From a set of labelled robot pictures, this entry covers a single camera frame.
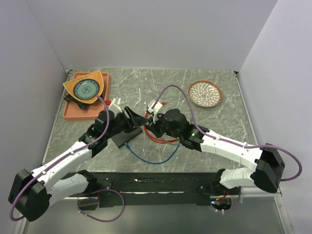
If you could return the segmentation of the black network switch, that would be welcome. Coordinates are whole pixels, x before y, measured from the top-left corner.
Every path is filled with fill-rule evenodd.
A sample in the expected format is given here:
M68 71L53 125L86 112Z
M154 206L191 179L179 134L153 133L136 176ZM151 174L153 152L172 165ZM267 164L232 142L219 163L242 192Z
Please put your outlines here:
M129 141L131 141L132 139L134 139L141 133L142 133L142 129L138 128L130 133L121 132L115 135L114 137L112 137L111 139L118 148L121 148L122 146L125 145L125 143L128 143Z

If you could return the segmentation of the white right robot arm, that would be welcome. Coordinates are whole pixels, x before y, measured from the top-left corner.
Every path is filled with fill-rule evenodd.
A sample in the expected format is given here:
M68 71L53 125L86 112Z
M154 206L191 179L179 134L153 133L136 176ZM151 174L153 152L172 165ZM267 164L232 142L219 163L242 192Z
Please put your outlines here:
M218 170L213 182L208 185L209 191L222 195L236 187L256 186L268 193L277 192L285 163L272 145L256 148L205 127L196 127L178 109L164 114L148 113L151 117L146 128L157 138L168 135L178 139L185 148L216 154L241 165L238 169Z

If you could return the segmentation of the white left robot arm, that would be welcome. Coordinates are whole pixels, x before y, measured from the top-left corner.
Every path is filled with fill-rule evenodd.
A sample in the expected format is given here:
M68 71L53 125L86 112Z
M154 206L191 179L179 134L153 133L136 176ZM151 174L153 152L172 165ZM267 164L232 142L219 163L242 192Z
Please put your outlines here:
M121 132L131 133L146 123L147 118L129 107L117 114L108 109L101 111L94 124L67 151L31 172L22 169L15 175L8 198L12 205L10 219L18 221L13 215L14 210L18 210L21 218L28 221L41 217L52 200L50 189L59 180L101 152L107 146L108 139Z

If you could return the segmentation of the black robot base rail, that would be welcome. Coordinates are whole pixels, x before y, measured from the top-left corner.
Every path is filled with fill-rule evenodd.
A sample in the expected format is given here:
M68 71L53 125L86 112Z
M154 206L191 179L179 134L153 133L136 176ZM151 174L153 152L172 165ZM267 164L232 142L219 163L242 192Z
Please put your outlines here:
M99 196L99 207L120 205L209 206L212 196L238 195L239 189L227 189L217 181L220 173L91 173L79 171L90 182L76 196Z

